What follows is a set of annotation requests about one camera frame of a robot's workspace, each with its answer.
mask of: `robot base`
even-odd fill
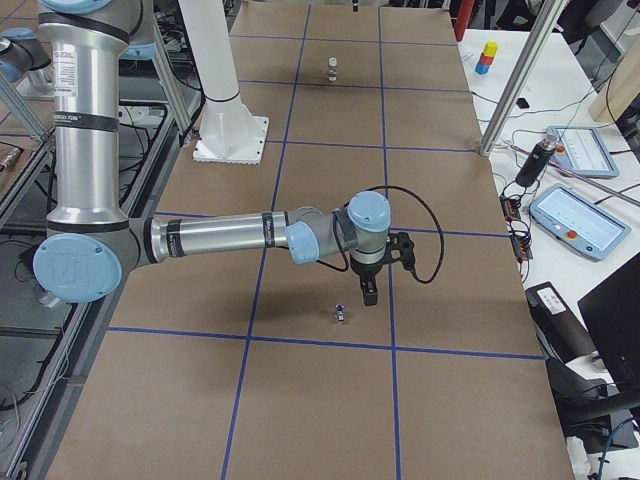
[[[198,162],[259,164],[269,119],[252,116],[242,104],[241,112],[238,123],[233,114],[205,111],[193,159]]]

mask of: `ur robot arm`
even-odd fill
[[[45,289],[89,302],[113,292],[133,269],[167,257],[286,247],[298,264],[348,252],[365,305],[375,305],[382,266],[402,261],[412,268],[413,243],[389,233],[389,203],[373,191],[326,215],[305,207],[169,222],[128,218],[118,205],[118,58],[153,31],[152,2],[40,3],[40,29],[53,45],[58,165],[58,204],[34,258]],[[222,3],[212,4],[211,28],[226,32]]]

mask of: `handheld device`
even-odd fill
[[[613,178],[620,175],[597,128],[551,126],[547,132],[560,139],[553,157],[564,168],[584,177]]]
[[[603,260],[631,227],[561,184],[529,206],[533,219],[558,240],[592,260]]]

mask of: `small bottle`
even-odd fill
[[[338,59],[336,57],[329,57],[329,69],[327,70],[327,77],[330,82],[335,82],[338,78]]]
[[[516,175],[516,183],[524,188],[533,185],[540,172],[549,162],[557,146],[558,137],[552,133],[545,134],[544,140],[536,144],[518,175]]]

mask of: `computer monitor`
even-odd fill
[[[547,372],[565,435],[580,437],[587,452],[595,453],[630,412],[640,418],[640,254],[579,300],[578,307],[616,385],[586,380],[555,358],[547,361]],[[611,445],[635,446],[631,424]]]
[[[640,417],[640,254],[580,299],[578,308],[620,390],[618,405]]]

